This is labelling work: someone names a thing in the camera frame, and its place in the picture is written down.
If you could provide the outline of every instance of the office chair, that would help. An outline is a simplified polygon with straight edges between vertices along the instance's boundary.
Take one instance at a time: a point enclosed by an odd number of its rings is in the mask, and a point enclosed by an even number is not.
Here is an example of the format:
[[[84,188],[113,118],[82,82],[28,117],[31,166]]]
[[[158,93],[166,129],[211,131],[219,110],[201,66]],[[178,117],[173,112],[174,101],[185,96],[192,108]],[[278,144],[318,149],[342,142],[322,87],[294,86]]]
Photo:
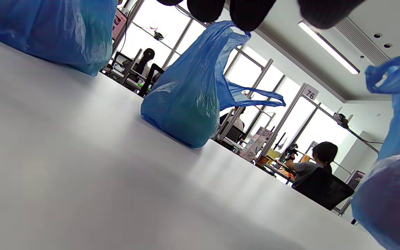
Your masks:
[[[109,68],[109,71],[107,71],[105,73],[105,75],[108,76],[109,78],[112,78],[114,76],[113,74],[111,74],[112,69],[114,69],[116,65],[119,65],[121,68],[123,68],[123,62],[126,61],[126,60],[132,62],[131,58],[129,58],[129,57],[125,56],[124,54],[122,54],[122,53],[117,51],[115,53],[115,56],[114,56],[113,61],[111,62],[111,64],[108,64],[106,66],[107,68]]]
[[[330,211],[354,193],[345,182],[323,168],[317,168],[293,188]]]
[[[158,65],[156,65],[155,63],[153,63],[151,65],[151,69],[149,70],[149,74],[146,76],[146,81],[144,81],[143,87],[141,87],[140,91],[138,92],[138,95],[143,97],[146,95],[147,91],[148,91],[148,87],[151,84],[154,84],[152,82],[152,77],[154,76],[154,72],[158,71],[160,74],[163,74],[165,72],[165,70],[163,70],[162,68],[160,68]]]
[[[228,123],[229,122],[226,122],[225,125],[222,126],[222,129],[224,129],[228,125]],[[235,143],[238,143],[243,138],[244,135],[245,135],[245,133],[242,130],[238,129],[235,126],[232,126],[231,129],[229,130],[229,132],[226,134],[226,137],[229,140],[231,140],[231,141],[233,141]],[[234,150],[234,146],[233,145],[227,144],[224,141],[221,141],[220,145],[224,146],[225,148],[227,148],[230,151]]]

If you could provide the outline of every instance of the woman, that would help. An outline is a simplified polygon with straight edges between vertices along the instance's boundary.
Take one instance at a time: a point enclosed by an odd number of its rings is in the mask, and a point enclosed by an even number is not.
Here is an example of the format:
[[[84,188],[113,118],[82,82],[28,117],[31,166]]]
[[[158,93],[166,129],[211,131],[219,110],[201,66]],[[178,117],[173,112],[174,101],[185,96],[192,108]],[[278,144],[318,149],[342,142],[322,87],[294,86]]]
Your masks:
[[[294,186],[301,183],[306,177],[310,176],[316,168],[323,168],[328,173],[332,173],[331,165],[338,153],[338,146],[331,142],[324,141],[312,149],[312,155],[316,163],[302,162],[293,163],[292,159],[286,161],[286,166],[297,173]]]

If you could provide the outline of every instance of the air vent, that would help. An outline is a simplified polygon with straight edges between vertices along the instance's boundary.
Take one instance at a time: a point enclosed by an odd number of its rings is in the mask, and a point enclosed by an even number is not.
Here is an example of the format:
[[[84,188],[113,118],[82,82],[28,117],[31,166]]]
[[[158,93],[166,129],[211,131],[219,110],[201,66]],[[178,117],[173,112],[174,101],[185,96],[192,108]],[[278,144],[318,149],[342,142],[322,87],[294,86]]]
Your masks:
[[[373,65],[379,66],[390,60],[390,57],[383,53],[348,17],[338,22],[335,28],[364,54]]]

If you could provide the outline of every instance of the plastic bag handle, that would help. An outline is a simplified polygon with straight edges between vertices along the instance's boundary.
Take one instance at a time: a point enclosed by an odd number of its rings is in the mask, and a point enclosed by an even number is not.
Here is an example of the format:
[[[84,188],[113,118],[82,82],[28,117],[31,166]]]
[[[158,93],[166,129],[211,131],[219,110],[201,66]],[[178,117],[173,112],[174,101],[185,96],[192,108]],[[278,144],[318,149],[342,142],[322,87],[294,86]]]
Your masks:
[[[389,76],[384,83],[377,86],[382,81],[385,74]],[[367,89],[371,93],[379,94],[399,94],[400,93],[400,56],[391,59],[381,66],[368,66],[365,71]]]

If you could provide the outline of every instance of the blue plastic bag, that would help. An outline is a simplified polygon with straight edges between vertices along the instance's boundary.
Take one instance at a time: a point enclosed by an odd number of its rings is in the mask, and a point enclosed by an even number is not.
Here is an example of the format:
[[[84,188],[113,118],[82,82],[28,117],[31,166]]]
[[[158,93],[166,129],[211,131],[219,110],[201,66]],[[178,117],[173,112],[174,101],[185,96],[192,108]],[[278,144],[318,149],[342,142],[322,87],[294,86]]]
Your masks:
[[[149,123],[191,148],[199,148],[218,128],[219,112],[232,106],[286,106],[274,92],[228,82],[223,71],[235,47],[251,35],[231,30],[231,21],[208,27],[157,80],[143,100],[141,114]],[[252,90],[277,101],[253,101],[242,94]]]
[[[118,0],[0,0],[0,41],[96,76],[112,53]]]
[[[378,86],[385,73],[388,78]],[[351,204],[354,218],[389,250],[400,250],[400,57],[368,67],[367,88],[392,94],[394,117],[378,162],[360,185]]]

